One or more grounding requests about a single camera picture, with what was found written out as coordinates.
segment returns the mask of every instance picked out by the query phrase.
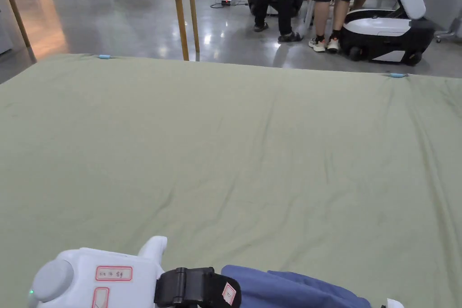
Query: red-bordered label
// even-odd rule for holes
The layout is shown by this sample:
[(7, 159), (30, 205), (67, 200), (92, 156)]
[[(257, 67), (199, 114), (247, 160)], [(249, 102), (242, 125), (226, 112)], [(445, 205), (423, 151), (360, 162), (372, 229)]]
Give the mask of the red-bordered label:
[(225, 285), (225, 289), (223, 290), (222, 295), (225, 301), (230, 306), (232, 306), (232, 302), (234, 301), (234, 297), (236, 296), (236, 290), (229, 283)]
[(93, 292), (92, 308), (108, 308), (109, 291), (109, 288), (96, 288)]
[(130, 266), (98, 266), (95, 279), (97, 282), (131, 282), (133, 268)]

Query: black wheel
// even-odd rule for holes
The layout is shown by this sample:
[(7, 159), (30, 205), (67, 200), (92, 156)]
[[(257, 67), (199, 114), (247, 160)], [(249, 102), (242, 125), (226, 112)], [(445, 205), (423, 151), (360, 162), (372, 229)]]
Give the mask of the black wheel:
[(350, 52), (348, 53), (348, 56), (352, 61), (359, 61), (361, 60), (363, 55), (363, 50), (360, 47), (353, 46), (350, 48)]
[(416, 52), (409, 54), (405, 59), (404, 63), (409, 66), (416, 66), (422, 60), (422, 53)]

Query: blue cloth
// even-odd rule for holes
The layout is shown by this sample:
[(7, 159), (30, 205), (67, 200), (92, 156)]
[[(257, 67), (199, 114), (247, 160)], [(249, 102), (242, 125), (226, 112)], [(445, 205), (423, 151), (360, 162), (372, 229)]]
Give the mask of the blue cloth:
[(241, 308), (371, 308), (351, 291), (301, 274), (230, 265), (221, 274), (241, 286)]

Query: white robot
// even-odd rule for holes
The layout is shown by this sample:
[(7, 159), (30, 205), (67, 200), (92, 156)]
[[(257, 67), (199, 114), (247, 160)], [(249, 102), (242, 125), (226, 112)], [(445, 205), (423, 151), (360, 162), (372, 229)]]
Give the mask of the white robot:
[[(239, 308), (241, 289), (213, 268), (160, 266), (167, 238), (152, 237), (137, 256), (81, 248), (61, 252), (36, 274), (29, 308)], [(387, 300), (385, 308), (404, 308)]]
[(399, 8), (350, 12), (340, 43), (352, 60), (379, 60), (416, 65), (434, 37), (435, 27), (424, 18), (423, 0), (398, 0)]

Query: concrete floor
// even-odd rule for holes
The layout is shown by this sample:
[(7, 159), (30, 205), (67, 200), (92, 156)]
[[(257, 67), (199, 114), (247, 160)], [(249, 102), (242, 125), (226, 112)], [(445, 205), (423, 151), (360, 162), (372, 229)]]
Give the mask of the concrete floor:
[[(399, 72), (460, 77), (462, 46), (432, 43), (416, 67), (352, 62), (341, 55), (316, 54), (301, 43), (277, 43), (277, 19), (270, 30), (252, 31), (253, 18), (245, 5), (211, 9), (215, 0), (196, 0), (201, 52), (196, 56), (189, 0), (184, 0), (191, 60), (251, 64), (293, 69), (358, 72)], [(182, 59), (174, 0), (17, 0), (35, 57), (57, 53)], [(369, 6), (374, 0), (368, 0)], [(2, 16), (16, 27), (7, 0), (0, 0)], [(33, 64), (34, 56), (13, 33), (15, 49), (0, 56), (0, 83)]]

